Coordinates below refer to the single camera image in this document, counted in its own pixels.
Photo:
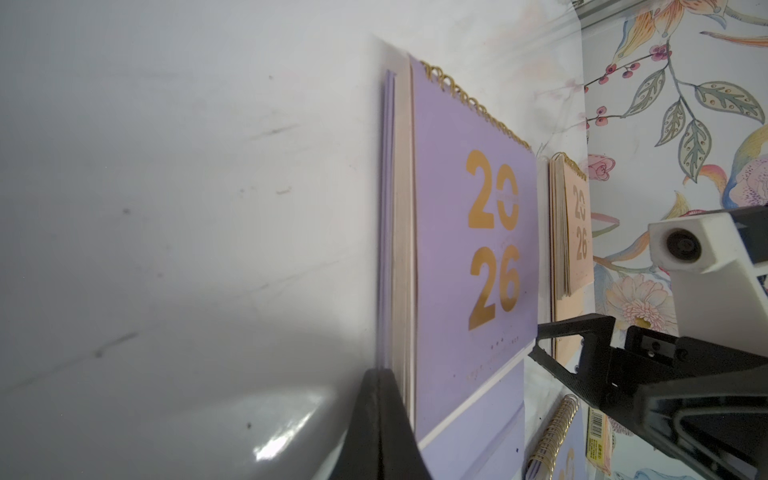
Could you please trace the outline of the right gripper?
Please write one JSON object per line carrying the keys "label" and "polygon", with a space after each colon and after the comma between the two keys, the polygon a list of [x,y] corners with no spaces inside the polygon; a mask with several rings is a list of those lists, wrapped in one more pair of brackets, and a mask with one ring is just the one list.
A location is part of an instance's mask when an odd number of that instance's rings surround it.
{"label": "right gripper", "polygon": [[540,346],[530,357],[589,406],[707,479],[767,476],[767,359],[690,337],[629,329],[586,314],[540,324],[536,340],[576,337],[568,370]]}

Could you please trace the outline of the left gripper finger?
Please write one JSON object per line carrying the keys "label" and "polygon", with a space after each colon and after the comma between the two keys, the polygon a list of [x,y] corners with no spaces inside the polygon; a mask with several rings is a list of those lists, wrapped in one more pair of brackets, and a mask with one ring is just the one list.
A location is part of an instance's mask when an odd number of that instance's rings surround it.
{"label": "left gripper finger", "polygon": [[429,479],[394,373],[365,372],[332,479]]}

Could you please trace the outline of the purple calendar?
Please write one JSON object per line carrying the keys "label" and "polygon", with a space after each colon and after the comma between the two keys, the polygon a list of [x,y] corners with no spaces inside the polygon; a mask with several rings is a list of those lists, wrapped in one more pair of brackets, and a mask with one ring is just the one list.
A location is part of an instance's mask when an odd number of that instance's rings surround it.
{"label": "purple calendar", "polygon": [[565,395],[529,457],[524,480],[587,478],[586,432],[580,399]]}
{"label": "purple calendar", "polygon": [[520,435],[541,287],[537,161],[436,65],[384,77],[376,357],[399,478],[477,476]]}

